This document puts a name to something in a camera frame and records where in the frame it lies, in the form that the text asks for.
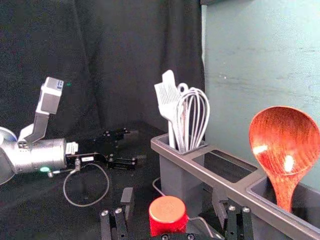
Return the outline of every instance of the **black curtain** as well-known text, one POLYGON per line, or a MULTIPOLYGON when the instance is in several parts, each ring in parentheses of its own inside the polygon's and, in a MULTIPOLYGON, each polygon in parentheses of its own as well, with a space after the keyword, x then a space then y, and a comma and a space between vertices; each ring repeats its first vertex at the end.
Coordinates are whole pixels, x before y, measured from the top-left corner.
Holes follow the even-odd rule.
POLYGON ((31 124, 47 76, 65 81, 47 138, 144 121, 166 129, 154 84, 204 89, 199 0, 27 0, 0 6, 0 126, 31 124))

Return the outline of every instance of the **teal wall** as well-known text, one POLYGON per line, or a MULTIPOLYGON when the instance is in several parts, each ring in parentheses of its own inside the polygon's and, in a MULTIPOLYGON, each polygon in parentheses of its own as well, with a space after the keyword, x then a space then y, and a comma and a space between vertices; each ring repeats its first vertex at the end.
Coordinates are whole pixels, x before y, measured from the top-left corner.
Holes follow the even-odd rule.
MULTIPOLYGON (((225 0, 206 9, 206 139, 259 165, 249 125, 270 106, 292 106, 320 126, 320 0, 225 0)), ((302 180, 320 190, 320 161, 302 180)))

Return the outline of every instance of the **wooden ladle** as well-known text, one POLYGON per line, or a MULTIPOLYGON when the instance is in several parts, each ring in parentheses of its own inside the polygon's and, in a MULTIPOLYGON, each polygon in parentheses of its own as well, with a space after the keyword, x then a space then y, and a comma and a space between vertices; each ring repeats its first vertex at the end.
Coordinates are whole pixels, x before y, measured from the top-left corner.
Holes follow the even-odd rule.
POLYGON ((273 106, 254 116, 249 142, 272 183, 277 205, 290 212, 297 184, 319 158, 317 124, 295 108, 273 106))

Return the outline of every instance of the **red container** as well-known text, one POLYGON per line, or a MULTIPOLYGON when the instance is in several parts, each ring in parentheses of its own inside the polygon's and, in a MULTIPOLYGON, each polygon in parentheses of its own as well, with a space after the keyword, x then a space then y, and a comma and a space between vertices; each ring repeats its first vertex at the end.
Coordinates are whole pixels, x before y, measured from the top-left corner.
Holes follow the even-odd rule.
POLYGON ((183 201, 175 196, 162 196, 149 207, 150 233, 158 236, 165 233, 185 233, 188 216, 183 201))

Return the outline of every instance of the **green indicator light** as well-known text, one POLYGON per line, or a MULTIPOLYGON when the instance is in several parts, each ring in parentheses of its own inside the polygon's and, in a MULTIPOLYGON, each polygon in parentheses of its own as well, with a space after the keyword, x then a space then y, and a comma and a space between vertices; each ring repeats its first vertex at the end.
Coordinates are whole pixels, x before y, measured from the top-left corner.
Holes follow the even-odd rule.
POLYGON ((43 173, 50 172, 50 168, 48 168, 47 166, 43 166, 42 168, 40 168, 40 172, 43 172, 43 173))

